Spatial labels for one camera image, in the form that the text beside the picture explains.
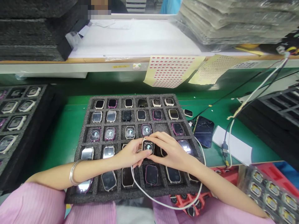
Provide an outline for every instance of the woman's left hand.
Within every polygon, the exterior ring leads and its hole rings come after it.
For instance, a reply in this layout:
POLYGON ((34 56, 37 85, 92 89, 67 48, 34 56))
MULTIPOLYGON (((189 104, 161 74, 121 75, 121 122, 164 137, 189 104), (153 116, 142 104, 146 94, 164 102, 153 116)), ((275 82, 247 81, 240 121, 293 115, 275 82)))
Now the woman's left hand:
POLYGON ((131 140, 119 153, 113 156, 117 160, 119 168, 141 166, 143 159, 153 153, 151 150, 144 150, 137 153, 141 149, 142 140, 143 138, 131 140))

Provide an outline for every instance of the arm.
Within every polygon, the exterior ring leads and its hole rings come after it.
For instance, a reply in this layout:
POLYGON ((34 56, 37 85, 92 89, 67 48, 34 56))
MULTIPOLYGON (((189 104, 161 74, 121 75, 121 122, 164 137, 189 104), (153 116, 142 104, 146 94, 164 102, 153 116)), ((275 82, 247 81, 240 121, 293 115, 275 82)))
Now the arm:
MULTIPOLYGON (((134 168, 137 165, 140 166, 143 159, 152 153, 150 150, 136 153, 141 147, 141 144, 142 138, 135 139, 130 141, 124 149, 113 157, 100 160, 81 161, 77 164, 73 172, 73 179, 76 182, 81 183, 108 171, 130 167, 132 165, 134 168)), ((69 163, 36 173, 26 182, 37 183, 56 190, 66 189, 72 186, 69 180, 69 174, 73 164, 74 163, 69 163)))
POLYGON ((247 213, 267 218, 266 213, 246 194, 232 183, 206 167, 195 157, 187 154, 179 143, 165 132, 155 132, 146 137, 167 152, 164 158, 154 155, 148 158, 156 163, 172 167, 197 177, 207 188, 209 188, 219 200, 230 206, 238 208, 247 213))

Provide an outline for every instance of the charging cable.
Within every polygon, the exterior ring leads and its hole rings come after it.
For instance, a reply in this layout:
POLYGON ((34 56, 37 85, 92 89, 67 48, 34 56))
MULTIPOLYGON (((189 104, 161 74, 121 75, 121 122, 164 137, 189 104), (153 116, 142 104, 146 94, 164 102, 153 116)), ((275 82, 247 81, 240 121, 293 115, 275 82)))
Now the charging cable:
MULTIPOLYGON (((200 149, 202 151, 202 156, 203 156, 203 160, 204 160, 204 163, 205 163, 205 166, 206 166, 206 157, 205 157, 205 153, 203 152, 203 148, 202 148, 202 145, 200 144, 200 142, 196 139, 196 141, 198 142, 199 146, 200 146, 200 149)), ((184 207, 181 207, 181 208, 177 208, 177 207, 172 207, 172 206, 169 206, 169 205, 166 205, 166 204, 163 204, 159 201, 157 201, 156 199, 152 198, 151 196, 149 196, 139 185, 138 183, 136 182, 135 180, 135 177, 134 177, 134 172, 133 172, 133 166, 131 166, 131 172, 132 172, 132 176, 133 176, 133 180, 134 180, 134 183, 137 185, 137 187, 149 198, 151 199, 152 201, 158 203, 159 205, 162 205, 164 207, 167 207, 167 208, 170 208, 170 209, 173 209, 173 210, 184 210, 190 206, 192 206, 199 198, 200 196, 200 193, 202 191, 202 182, 200 182, 200 187, 199 187, 199 191, 197 193, 197 196, 196 198, 194 199, 194 201, 192 201, 190 204, 184 206, 184 207)))

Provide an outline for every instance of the bracelet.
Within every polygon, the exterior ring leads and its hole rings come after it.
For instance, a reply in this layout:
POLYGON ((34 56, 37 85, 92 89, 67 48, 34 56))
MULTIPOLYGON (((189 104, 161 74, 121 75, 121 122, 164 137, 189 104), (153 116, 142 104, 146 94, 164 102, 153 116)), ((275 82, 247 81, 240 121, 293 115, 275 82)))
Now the bracelet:
POLYGON ((69 180, 70 180, 70 182, 71 182, 74 186, 78 186, 79 184, 81 184, 81 183, 78 183, 78 182, 74 181, 74 179, 73 179, 74 169, 75 169, 76 165, 78 165, 78 163, 81 162, 81 161, 82 161, 82 160, 78 160, 77 162, 75 162, 74 165, 73 165, 72 168, 71 168, 70 173, 69 173, 69 180))

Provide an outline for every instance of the hand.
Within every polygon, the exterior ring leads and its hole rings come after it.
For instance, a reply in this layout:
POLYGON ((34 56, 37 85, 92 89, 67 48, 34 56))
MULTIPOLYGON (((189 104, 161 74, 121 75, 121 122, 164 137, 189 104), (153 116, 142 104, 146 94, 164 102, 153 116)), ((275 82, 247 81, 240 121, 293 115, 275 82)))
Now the hand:
POLYGON ((143 138, 131 140, 119 153, 114 157, 118 160, 120 168, 130 167, 133 165, 135 168, 137 165, 141 166, 143 159, 148 157, 153 152, 151 150, 144 150, 139 153, 137 151, 141 149, 143 138))
POLYGON ((162 165, 189 172, 198 160, 185 152, 180 144, 169 134, 165 132, 155 132, 149 137, 145 137, 147 140, 155 143, 160 148, 167 152, 167 156, 162 158, 155 155, 151 155, 148 159, 162 165))

